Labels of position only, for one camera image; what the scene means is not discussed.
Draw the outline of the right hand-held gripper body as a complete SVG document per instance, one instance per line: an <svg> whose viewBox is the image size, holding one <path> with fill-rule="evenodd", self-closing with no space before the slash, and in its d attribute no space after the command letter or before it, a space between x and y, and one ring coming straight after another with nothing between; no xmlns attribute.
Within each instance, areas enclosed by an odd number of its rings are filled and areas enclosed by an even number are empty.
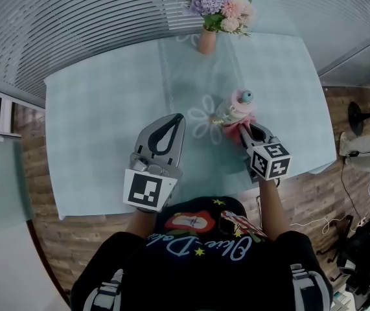
<svg viewBox="0 0 370 311"><path fill-rule="evenodd" d="M247 148L246 168L252 183L260 179L269 181L284 179L289 171L291 158L288 150L275 136L270 141L254 141Z"/></svg>

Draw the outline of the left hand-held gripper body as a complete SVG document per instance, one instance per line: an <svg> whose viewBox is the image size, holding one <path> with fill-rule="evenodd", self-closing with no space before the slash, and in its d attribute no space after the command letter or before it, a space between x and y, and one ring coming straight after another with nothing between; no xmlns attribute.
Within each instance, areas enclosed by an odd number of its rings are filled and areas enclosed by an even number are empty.
<svg viewBox="0 0 370 311"><path fill-rule="evenodd" d="M161 121L156 121L144 128L137 138L125 170L123 188L123 203L151 213L160 213L178 197L182 177L181 154L157 155L148 148L150 134L161 126Z"/></svg>

